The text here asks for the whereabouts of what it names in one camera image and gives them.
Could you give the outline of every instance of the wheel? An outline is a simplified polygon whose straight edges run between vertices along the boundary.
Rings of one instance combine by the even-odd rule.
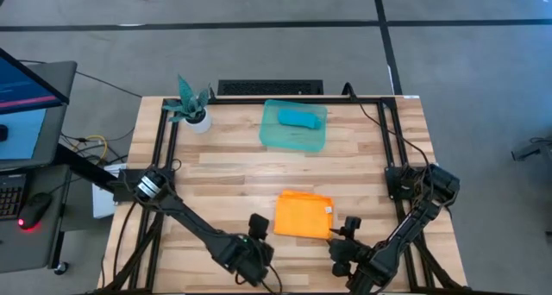
[[[69,269],[69,264],[67,264],[64,261],[61,261],[58,264],[58,266],[53,270],[53,273],[55,273],[57,275],[62,275],[63,273],[65,273],[67,271],[67,269]]]

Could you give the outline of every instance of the white flower pot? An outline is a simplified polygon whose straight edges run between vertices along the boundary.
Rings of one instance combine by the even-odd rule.
[[[213,120],[209,114],[209,111],[205,108],[205,117],[201,122],[189,123],[187,120],[184,120],[184,121],[186,125],[188,125],[188,127],[193,130],[193,132],[197,134],[202,134],[203,132],[206,132],[207,130],[209,130]]]

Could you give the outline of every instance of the yellow cable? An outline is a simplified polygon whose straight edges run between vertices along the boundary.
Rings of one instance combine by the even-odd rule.
[[[93,139],[99,139],[103,142],[103,153],[102,155],[100,156],[100,159],[96,162],[96,164],[98,164],[101,160],[103,160],[105,158],[105,156],[107,155],[107,141],[105,140],[104,136],[103,135],[88,135],[85,137],[86,140],[88,141],[91,141]],[[74,152],[77,151],[77,148],[78,148],[78,145],[80,145],[80,142],[77,142],[77,144],[74,144],[72,146],[72,150]]]

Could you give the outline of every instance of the teal plastic container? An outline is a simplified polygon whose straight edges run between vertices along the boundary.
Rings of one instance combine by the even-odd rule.
[[[290,110],[310,113],[318,120],[316,129],[284,125],[280,123],[279,113],[289,114]],[[263,145],[276,148],[290,148],[307,152],[320,152],[326,143],[326,118],[328,110],[324,106],[300,104],[277,100],[267,100],[260,125],[259,138]]]

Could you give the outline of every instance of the desk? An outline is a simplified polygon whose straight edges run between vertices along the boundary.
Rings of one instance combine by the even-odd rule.
[[[75,62],[40,64],[29,68],[66,97],[70,97],[77,69]],[[61,105],[46,110],[32,159],[0,160],[0,171],[24,169],[28,172],[27,199],[67,182],[72,171],[102,186],[105,186],[106,181],[114,179],[102,168],[58,144],[66,107]],[[68,189],[69,186],[64,186],[53,192],[53,201],[35,229],[23,231],[16,220],[0,222],[0,241],[3,242],[0,244],[0,273],[46,265],[48,268],[58,266],[65,233],[61,222]]]
[[[154,150],[163,97],[144,97],[129,152],[129,167],[145,168]],[[404,137],[435,160],[422,105],[418,98],[396,97]],[[182,161],[176,172],[176,189],[185,203],[213,227],[227,232],[247,232],[250,214],[272,219],[277,196],[285,188],[330,196],[335,202],[334,225],[346,216],[362,218],[356,238],[373,245],[386,239],[397,226],[392,201],[387,196],[383,169],[386,156],[380,127],[370,122],[358,104],[329,104],[326,146],[318,154],[264,147],[259,140],[263,106],[258,104],[210,105],[211,129],[195,135],[180,126],[175,158]],[[376,106],[365,104],[367,113],[378,117]],[[388,117],[388,126],[392,120]],[[166,126],[163,152],[168,145]],[[411,163],[421,155],[406,147]],[[393,149],[398,160],[397,149]],[[117,239],[129,204],[115,213],[104,265],[106,280],[112,279]],[[134,210],[122,239],[117,262],[121,269],[135,247],[141,210]],[[465,285],[466,279],[447,212],[425,228],[430,251],[450,276]],[[321,240],[273,235],[267,242],[274,249],[273,265],[285,292],[345,292],[346,278],[331,274],[328,246]],[[141,263],[138,286],[143,286],[149,252]],[[418,283],[423,285],[421,264],[415,261]],[[271,273],[267,283],[276,287]],[[387,291],[407,291],[404,262]],[[166,217],[155,275],[154,292],[264,292],[262,288],[237,286],[204,250],[203,243],[180,224]]]

